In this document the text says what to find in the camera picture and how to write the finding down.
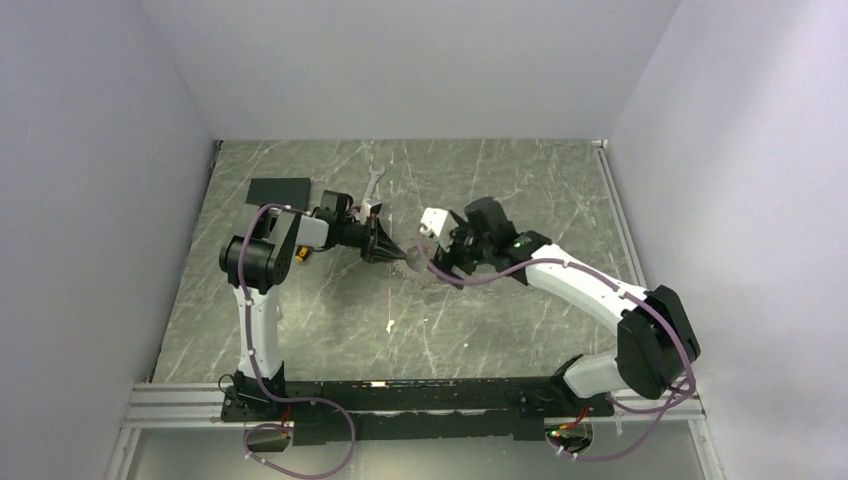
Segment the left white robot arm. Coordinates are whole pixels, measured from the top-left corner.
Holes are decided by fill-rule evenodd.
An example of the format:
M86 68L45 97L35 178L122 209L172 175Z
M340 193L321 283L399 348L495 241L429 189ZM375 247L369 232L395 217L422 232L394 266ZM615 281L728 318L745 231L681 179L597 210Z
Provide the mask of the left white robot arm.
M239 211L233 236L223 246L219 266L232 286L239 310L240 358L233 383L236 395L264 420L287 406L284 361L278 341L280 287L302 248L313 252L352 248L369 264L406 258L372 209L361 220L352 198L310 211L290 205L247 203Z

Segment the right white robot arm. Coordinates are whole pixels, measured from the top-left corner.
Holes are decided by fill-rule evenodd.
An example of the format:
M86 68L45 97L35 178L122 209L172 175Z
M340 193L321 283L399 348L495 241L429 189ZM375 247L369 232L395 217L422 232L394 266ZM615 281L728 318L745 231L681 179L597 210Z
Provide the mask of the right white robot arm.
M701 349L673 289L616 279L536 231L518 231L491 197L468 204L463 214L426 209L418 235L435 243L428 268L442 281L462 288L510 277L577 307L614 335L614 348L579 356L556 374L550 392L560 413L574 415L590 397L619 390L646 399L694 393Z

